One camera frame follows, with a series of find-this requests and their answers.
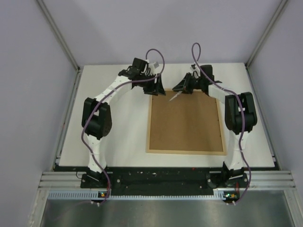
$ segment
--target white wall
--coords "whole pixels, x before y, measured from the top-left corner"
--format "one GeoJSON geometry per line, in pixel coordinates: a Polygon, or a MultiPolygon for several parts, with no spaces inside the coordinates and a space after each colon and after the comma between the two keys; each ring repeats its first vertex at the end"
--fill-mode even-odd
{"type": "Polygon", "coordinates": [[[303,198],[303,1],[289,2],[251,67],[279,160],[303,198]]]}
{"type": "Polygon", "coordinates": [[[45,0],[78,64],[130,63],[150,48],[167,62],[245,62],[280,0],[45,0]]]}
{"type": "Polygon", "coordinates": [[[25,226],[75,78],[34,0],[0,7],[0,220],[25,226]]]}

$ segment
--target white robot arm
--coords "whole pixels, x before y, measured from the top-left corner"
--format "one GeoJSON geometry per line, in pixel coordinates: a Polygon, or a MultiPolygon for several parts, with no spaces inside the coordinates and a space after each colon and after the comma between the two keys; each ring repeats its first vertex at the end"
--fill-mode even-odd
{"type": "Polygon", "coordinates": [[[110,105],[117,102],[121,96],[130,91],[134,86],[143,87],[145,94],[165,95],[161,76],[157,77],[155,80],[147,81],[156,76],[154,71],[158,65],[159,64],[157,62],[149,63],[149,60],[135,58],[132,66],[119,72],[115,81],[105,91],[94,98],[87,98],[85,100],[82,115],[83,127],[85,127],[85,124],[97,103],[106,98],[106,100],[98,107],[98,110],[94,113],[85,129],[88,145],[92,149],[92,153],[89,154],[88,164],[91,171],[96,173],[102,172],[94,158],[99,162],[103,169],[107,166],[105,147],[100,144],[102,143],[102,138],[108,135],[112,127],[110,105]]]}
{"type": "MultiPolygon", "coordinates": [[[[220,83],[220,87],[224,85],[220,81],[214,80],[213,67],[211,65],[202,65],[200,68],[206,73],[206,75],[215,83],[220,83]]],[[[230,130],[227,156],[225,158],[223,168],[229,172],[229,177],[236,177],[244,172],[244,162],[242,159],[241,151],[239,148],[240,132],[242,129],[242,118],[240,108],[238,106],[236,96],[224,91],[218,86],[211,83],[204,75],[199,71],[196,65],[191,66],[191,73],[187,73],[186,76],[178,83],[173,91],[182,92],[184,94],[192,94],[194,89],[200,89],[210,97],[218,99],[225,105],[225,124],[230,130]]],[[[257,124],[256,109],[253,101],[252,93],[246,92],[238,95],[241,100],[241,104],[244,110],[245,119],[245,132],[241,139],[242,151],[245,152],[245,144],[248,136],[253,128],[257,124]]]]}

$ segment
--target purple cable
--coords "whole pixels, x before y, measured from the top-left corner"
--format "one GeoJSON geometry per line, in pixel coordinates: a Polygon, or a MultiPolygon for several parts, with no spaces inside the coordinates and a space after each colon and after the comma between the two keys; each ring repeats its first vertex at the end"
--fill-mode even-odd
{"type": "Polygon", "coordinates": [[[244,163],[246,164],[247,168],[248,168],[248,171],[249,171],[249,180],[248,180],[248,184],[244,190],[244,192],[242,193],[242,196],[234,203],[235,205],[238,204],[240,202],[240,200],[242,199],[242,197],[246,194],[249,186],[250,186],[250,182],[251,182],[251,169],[250,169],[250,166],[248,165],[248,162],[246,161],[245,157],[244,157],[244,154],[243,154],[243,151],[242,151],[242,146],[241,146],[241,140],[243,138],[243,135],[244,135],[244,131],[245,131],[245,117],[244,117],[244,110],[243,110],[243,106],[242,106],[242,103],[241,103],[241,100],[240,98],[238,97],[237,93],[235,93],[234,91],[232,90],[229,90],[229,89],[225,89],[223,87],[221,87],[220,85],[218,85],[217,83],[215,83],[214,81],[212,81],[208,76],[207,74],[201,69],[201,67],[199,66],[198,64],[198,60],[196,60],[195,58],[195,54],[194,54],[194,46],[195,45],[198,45],[199,46],[199,56],[198,56],[198,60],[200,58],[200,54],[201,54],[201,46],[199,43],[194,43],[191,47],[191,54],[193,56],[193,59],[194,59],[194,62],[195,64],[197,65],[197,67],[200,69],[200,71],[203,73],[203,75],[212,83],[214,84],[215,86],[217,86],[219,89],[223,90],[223,91],[226,91],[228,93],[231,93],[233,95],[236,96],[236,99],[237,99],[237,102],[239,104],[239,107],[240,107],[240,111],[241,111],[241,117],[242,117],[242,130],[241,130],[241,134],[240,134],[240,138],[239,138],[239,149],[240,149],[240,152],[241,152],[241,156],[242,156],[242,159],[244,161],[244,163]]]}
{"type": "Polygon", "coordinates": [[[117,87],[115,87],[111,92],[109,92],[106,96],[104,96],[104,98],[102,98],[98,103],[97,105],[95,106],[95,108],[93,109],[93,111],[91,112],[89,118],[87,119],[84,127],[83,127],[83,130],[82,130],[82,133],[81,133],[81,140],[82,142],[84,143],[84,145],[89,149],[91,155],[92,155],[92,158],[94,160],[94,162],[96,163],[96,165],[101,169],[101,171],[105,174],[106,178],[107,178],[107,182],[108,182],[108,193],[106,194],[104,200],[100,203],[103,204],[109,197],[109,191],[110,191],[110,179],[109,179],[109,176],[107,174],[107,172],[102,168],[102,166],[99,164],[99,162],[96,160],[95,158],[95,155],[94,155],[94,152],[93,150],[90,148],[90,146],[84,141],[84,133],[85,133],[85,130],[91,120],[91,118],[93,117],[94,113],[97,111],[97,109],[99,108],[99,106],[101,105],[102,102],[104,102],[105,99],[107,99],[112,93],[114,93],[115,90],[118,90],[120,87],[122,87],[123,85],[125,84],[130,84],[130,83],[142,83],[142,82],[148,82],[148,81],[152,81],[152,80],[155,80],[157,77],[161,76],[162,72],[164,71],[164,66],[165,66],[165,60],[164,60],[164,57],[162,55],[162,53],[160,51],[158,51],[157,49],[149,49],[146,53],[146,59],[147,59],[147,55],[150,51],[156,51],[160,54],[161,58],[162,58],[162,61],[163,61],[163,67],[162,67],[162,70],[160,73],[158,73],[155,77],[153,78],[150,78],[150,79],[143,79],[143,80],[130,80],[128,82],[125,82],[123,84],[120,84],[118,85],[117,87]]]}

